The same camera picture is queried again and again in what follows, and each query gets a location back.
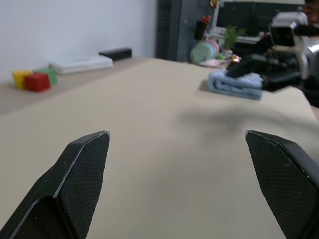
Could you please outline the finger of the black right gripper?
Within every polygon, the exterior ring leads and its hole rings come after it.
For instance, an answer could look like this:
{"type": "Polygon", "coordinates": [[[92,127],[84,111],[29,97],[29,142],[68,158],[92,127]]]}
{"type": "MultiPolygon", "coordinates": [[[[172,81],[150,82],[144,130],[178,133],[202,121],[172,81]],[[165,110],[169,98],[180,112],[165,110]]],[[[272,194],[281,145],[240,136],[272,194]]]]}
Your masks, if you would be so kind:
{"type": "Polygon", "coordinates": [[[250,73],[258,72],[260,63],[256,62],[233,62],[226,71],[226,76],[231,78],[239,78],[250,73]]]}
{"type": "Polygon", "coordinates": [[[285,87],[296,86],[300,83],[300,73],[298,71],[282,72],[274,75],[263,75],[262,90],[274,92],[285,87]]]}

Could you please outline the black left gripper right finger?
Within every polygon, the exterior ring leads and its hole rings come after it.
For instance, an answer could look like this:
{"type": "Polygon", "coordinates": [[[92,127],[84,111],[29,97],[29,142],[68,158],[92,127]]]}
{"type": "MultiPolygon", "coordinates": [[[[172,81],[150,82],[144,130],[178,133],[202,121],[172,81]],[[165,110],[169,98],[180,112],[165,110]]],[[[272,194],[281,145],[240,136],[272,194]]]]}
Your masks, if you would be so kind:
{"type": "Polygon", "coordinates": [[[249,130],[245,140],[260,189],[288,239],[319,237],[319,166],[295,142],[249,130]]]}

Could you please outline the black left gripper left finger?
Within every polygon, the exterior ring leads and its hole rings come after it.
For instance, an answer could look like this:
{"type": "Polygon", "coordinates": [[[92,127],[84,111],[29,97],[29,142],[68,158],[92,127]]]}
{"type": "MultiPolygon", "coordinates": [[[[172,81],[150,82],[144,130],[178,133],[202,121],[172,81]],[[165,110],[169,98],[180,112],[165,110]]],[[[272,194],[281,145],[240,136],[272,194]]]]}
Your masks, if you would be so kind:
{"type": "Polygon", "coordinates": [[[2,239],[84,239],[100,197],[110,133],[69,143],[0,231],[2,239]]]}

